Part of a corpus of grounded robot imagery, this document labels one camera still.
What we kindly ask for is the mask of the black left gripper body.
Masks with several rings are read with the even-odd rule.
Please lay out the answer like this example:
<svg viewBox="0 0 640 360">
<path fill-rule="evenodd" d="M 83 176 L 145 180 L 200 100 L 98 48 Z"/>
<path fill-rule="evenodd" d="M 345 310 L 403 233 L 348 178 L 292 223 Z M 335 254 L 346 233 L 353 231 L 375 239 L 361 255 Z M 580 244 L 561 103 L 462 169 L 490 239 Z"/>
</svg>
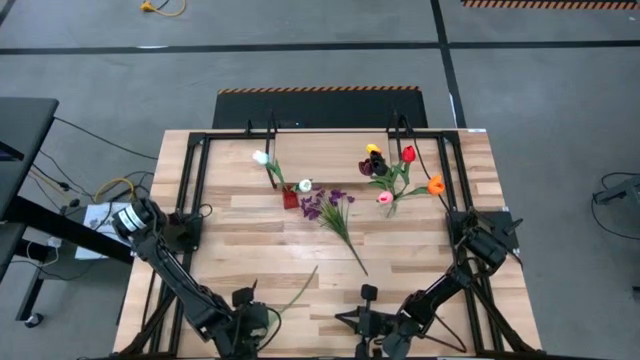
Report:
<svg viewBox="0 0 640 360">
<path fill-rule="evenodd" d="M 229 346 L 226 358 L 256 358 L 260 344 L 269 330 L 268 306 L 254 300 L 254 287 L 245 287 L 232 294 L 232 321 L 226 332 Z"/>
</svg>

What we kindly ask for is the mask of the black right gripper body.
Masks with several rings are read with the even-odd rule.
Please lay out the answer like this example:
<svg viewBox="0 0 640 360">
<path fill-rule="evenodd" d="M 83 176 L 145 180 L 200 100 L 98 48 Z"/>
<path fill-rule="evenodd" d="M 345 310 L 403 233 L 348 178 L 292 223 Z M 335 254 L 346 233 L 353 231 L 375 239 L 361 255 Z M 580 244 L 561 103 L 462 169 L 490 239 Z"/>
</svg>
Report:
<svg viewBox="0 0 640 360">
<path fill-rule="evenodd" d="M 404 359 L 405 340 L 399 334 L 398 317 L 371 309 L 371 303 L 378 296 L 377 287 L 364 284 L 360 295 L 365 305 L 358 307 L 355 333 L 361 337 L 360 342 L 369 345 L 370 359 L 381 359 L 382 352 L 386 352 L 390 359 Z"/>
</svg>

